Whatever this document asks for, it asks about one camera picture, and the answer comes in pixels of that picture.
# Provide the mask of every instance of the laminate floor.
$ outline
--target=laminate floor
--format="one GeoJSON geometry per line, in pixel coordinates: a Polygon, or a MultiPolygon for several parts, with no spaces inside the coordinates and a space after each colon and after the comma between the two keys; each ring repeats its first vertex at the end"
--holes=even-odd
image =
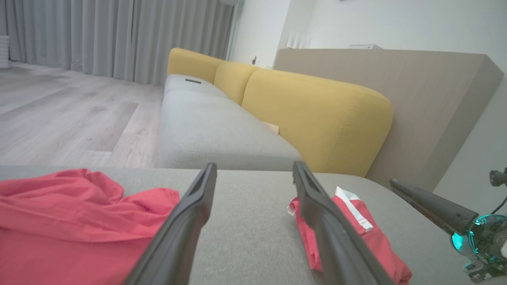
{"type": "Polygon", "coordinates": [[[0,69],[0,165],[149,168],[163,89],[11,62],[0,69]]]}

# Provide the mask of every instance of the gray sofa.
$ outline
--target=gray sofa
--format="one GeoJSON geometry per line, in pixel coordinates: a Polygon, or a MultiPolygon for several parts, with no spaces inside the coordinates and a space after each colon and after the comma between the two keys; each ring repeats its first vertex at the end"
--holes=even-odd
{"type": "MultiPolygon", "coordinates": [[[[67,167],[0,166],[0,180],[50,174],[67,167]]],[[[188,189],[196,169],[100,170],[125,188],[125,196],[155,187],[188,189]]],[[[394,193],[365,178],[331,173],[315,177],[328,194],[336,186],[363,200],[394,251],[414,276],[411,285],[473,284],[468,261],[449,237],[394,193]]],[[[296,196],[291,172],[219,170],[211,216],[201,231],[190,284],[323,284],[310,270],[296,219],[286,207],[296,196]]],[[[497,279],[491,285],[505,284],[497,279]]]]}
{"type": "Polygon", "coordinates": [[[213,84],[169,75],[164,87],[158,166],[291,170],[298,151],[213,84]]]}

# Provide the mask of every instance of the red shirt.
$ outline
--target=red shirt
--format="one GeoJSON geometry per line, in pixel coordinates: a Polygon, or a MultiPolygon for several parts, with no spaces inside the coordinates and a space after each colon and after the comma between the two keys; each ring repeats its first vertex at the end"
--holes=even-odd
{"type": "Polygon", "coordinates": [[[179,202],[122,196],[87,169],[0,182],[0,284],[121,284],[179,202]]]}

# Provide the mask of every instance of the yellow backrest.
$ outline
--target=yellow backrest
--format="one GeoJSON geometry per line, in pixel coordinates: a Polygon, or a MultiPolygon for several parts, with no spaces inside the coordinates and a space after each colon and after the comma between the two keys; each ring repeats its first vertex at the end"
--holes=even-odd
{"type": "Polygon", "coordinates": [[[376,91],[271,69],[251,75],[242,106],[279,126],[313,172],[365,176],[392,122],[391,103],[376,91]]]}
{"type": "Polygon", "coordinates": [[[252,73],[259,69],[254,65],[224,61],[216,69],[214,85],[236,104],[241,105],[246,83],[252,73]]]}
{"type": "Polygon", "coordinates": [[[215,81],[216,68],[222,62],[224,60],[185,49],[173,48],[169,52],[167,75],[181,74],[193,76],[213,83],[215,81]]]}

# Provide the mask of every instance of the folded red garment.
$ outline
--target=folded red garment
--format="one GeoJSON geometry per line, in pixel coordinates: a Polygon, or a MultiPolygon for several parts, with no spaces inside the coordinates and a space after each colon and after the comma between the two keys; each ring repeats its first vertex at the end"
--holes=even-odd
{"type": "Polygon", "coordinates": [[[0,284],[121,284],[179,202],[101,172],[0,182],[0,284]]]}
{"type": "MultiPolygon", "coordinates": [[[[357,233],[363,238],[394,283],[400,285],[408,284],[412,277],[412,272],[391,249],[389,240],[373,220],[365,203],[355,194],[347,192],[340,187],[336,188],[336,194],[332,200],[340,208],[357,233]]],[[[305,223],[304,218],[300,215],[298,198],[292,200],[288,209],[296,215],[296,222],[305,245],[310,268],[322,272],[322,263],[320,262],[315,232],[305,223]]]]}

